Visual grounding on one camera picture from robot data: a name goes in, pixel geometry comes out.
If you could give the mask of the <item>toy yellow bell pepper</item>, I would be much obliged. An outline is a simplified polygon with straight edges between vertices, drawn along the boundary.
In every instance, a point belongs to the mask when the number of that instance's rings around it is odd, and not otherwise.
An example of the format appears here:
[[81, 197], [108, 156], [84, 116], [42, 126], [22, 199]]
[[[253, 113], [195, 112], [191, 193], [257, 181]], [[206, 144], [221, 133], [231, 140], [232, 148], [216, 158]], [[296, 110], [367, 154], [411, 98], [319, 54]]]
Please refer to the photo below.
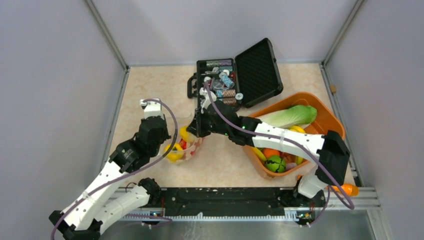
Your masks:
[[184, 125], [184, 126], [182, 126], [180, 129], [179, 129], [179, 134], [180, 134], [180, 137], [181, 137], [181, 139], [182, 140], [184, 140], [186, 143], [193, 143], [193, 142], [195, 142], [196, 141], [196, 136], [195, 135], [193, 135], [192, 133], [190, 133], [188, 130], [187, 130], [187, 125]]

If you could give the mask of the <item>clear zip top bag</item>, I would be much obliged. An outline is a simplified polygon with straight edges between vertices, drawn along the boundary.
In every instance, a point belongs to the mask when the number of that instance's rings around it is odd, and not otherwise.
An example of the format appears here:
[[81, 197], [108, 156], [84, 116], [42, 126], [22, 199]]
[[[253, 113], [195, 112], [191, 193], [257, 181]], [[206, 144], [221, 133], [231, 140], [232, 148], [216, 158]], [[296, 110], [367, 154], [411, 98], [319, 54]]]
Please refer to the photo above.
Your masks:
[[181, 164], [194, 157], [196, 151], [201, 147], [204, 139], [196, 137], [187, 131], [188, 125], [194, 118], [193, 114], [177, 116], [177, 138], [172, 150], [165, 159], [172, 164]]

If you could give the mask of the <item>toy red apple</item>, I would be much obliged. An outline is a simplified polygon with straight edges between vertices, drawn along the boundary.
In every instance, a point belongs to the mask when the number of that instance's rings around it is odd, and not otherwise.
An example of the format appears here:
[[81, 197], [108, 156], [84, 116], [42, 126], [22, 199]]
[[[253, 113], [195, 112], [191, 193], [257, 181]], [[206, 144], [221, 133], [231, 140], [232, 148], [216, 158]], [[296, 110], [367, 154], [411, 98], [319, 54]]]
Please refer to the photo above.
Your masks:
[[179, 141], [179, 145], [181, 147], [182, 150], [186, 150], [187, 149], [187, 142], [184, 139], [180, 139]]

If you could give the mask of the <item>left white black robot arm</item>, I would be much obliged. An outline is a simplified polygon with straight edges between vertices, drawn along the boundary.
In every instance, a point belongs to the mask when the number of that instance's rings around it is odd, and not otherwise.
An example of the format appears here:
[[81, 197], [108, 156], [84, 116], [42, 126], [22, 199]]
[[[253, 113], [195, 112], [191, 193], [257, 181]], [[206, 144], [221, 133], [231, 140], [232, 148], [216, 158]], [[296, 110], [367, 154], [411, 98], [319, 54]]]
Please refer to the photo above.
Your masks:
[[160, 187], [153, 178], [141, 179], [123, 196], [107, 202], [129, 177], [163, 159], [161, 145], [170, 136], [162, 113], [146, 115], [132, 138], [118, 144], [103, 169], [77, 199], [63, 210], [53, 211], [48, 219], [53, 224], [50, 239], [60, 232], [65, 240], [98, 240], [116, 221], [132, 210], [160, 202]]

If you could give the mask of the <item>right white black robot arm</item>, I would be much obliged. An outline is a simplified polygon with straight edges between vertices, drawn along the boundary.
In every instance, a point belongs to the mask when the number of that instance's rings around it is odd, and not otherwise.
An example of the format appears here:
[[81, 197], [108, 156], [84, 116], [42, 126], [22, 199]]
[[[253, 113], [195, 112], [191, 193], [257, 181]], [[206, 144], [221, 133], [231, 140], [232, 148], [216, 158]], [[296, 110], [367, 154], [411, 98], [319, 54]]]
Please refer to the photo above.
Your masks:
[[307, 206], [326, 187], [342, 189], [350, 151], [338, 132], [310, 134], [272, 126], [258, 118], [217, 111], [213, 106], [196, 110], [186, 130], [198, 138], [220, 134], [236, 145], [268, 148], [301, 157], [316, 167], [303, 175], [293, 192], [299, 206]]

